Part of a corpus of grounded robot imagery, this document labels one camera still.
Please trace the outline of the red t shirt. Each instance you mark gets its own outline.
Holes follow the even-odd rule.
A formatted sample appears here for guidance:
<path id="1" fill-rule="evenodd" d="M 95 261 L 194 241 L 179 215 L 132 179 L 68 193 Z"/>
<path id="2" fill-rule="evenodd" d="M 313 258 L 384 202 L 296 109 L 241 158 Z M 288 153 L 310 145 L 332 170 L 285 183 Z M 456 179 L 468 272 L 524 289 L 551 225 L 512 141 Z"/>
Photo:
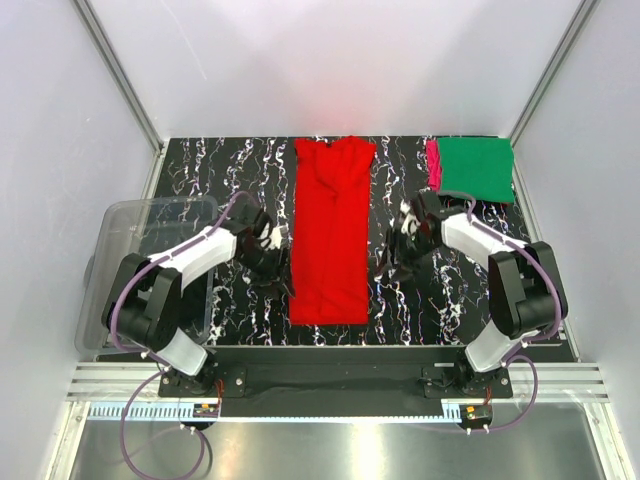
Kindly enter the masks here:
<path id="1" fill-rule="evenodd" d="M 368 226 L 376 145 L 298 138 L 292 275 L 294 325 L 368 322 Z"/>

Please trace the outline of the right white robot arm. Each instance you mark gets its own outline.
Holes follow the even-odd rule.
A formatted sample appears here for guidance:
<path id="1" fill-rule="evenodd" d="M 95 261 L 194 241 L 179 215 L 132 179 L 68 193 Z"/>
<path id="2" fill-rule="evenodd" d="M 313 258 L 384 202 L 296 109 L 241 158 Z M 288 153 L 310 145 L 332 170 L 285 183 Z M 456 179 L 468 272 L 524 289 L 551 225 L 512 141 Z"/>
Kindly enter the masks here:
<path id="1" fill-rule="evenodd" d="M 441 247 L 464 254 L 486 271 L 489 322 L 452 366 L 422 379 L 424 386 L 442 394 L 480 397 L 521 349 L 557 333 L 568 302 L 548 243 L 511 238 L 483 223 L 471 208 L 445 206 L 441 198 L 427 190 L 402 203 L 386 231 L 376 273 L 389 274 L 393 282 L 409 280 Z"/>

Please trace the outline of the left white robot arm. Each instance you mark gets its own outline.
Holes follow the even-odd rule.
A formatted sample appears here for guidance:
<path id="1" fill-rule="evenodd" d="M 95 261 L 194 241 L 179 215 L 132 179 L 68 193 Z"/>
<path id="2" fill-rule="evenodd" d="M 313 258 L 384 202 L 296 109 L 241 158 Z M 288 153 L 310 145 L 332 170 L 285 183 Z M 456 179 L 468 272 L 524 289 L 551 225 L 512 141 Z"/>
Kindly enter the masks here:
<path id="1" fill-rule="evenodd" d="M 248 269 L 252 287 L 293 296 L 286 226 L 274 223 L 253 199 L 221 216 L 191 238 L 150 256 L 131 253 L 115 274 L 102 323 L 116 347 L 125 341 L 163 365 L 162 381 L 184 396 L 220 394 L 224 380 L 216 355 L 181 325 L 187 290 L 203 275 L 232 261 Z"/>

